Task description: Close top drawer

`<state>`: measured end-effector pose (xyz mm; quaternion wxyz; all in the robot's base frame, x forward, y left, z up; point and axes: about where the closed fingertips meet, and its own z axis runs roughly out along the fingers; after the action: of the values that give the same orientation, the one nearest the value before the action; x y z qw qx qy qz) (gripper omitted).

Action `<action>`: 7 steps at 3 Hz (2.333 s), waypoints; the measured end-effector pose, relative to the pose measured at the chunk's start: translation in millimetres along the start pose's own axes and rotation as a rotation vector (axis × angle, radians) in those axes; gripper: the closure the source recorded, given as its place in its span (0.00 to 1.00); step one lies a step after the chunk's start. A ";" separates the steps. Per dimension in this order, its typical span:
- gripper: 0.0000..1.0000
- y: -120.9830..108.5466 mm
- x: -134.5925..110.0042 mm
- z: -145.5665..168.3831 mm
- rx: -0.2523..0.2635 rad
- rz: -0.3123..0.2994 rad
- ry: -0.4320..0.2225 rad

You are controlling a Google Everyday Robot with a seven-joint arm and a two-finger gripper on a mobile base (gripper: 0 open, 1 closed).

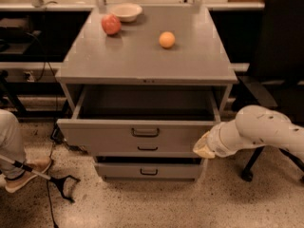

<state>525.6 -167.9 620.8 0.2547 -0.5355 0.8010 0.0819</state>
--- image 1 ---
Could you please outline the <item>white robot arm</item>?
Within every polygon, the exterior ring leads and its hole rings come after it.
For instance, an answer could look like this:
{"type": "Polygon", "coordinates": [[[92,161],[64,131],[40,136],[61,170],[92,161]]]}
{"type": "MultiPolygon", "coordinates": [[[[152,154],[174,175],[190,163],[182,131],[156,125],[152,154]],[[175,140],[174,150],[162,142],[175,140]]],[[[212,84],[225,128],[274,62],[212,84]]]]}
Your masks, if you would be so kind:
{"type": "Polygon", "coordinates": [[[280,112],[248,105],[232,121],[219,123],[203,134],[193,151],[213,159],[266,145],[281,148],[304,161],[304,127],[293,124],[280,112]]]}

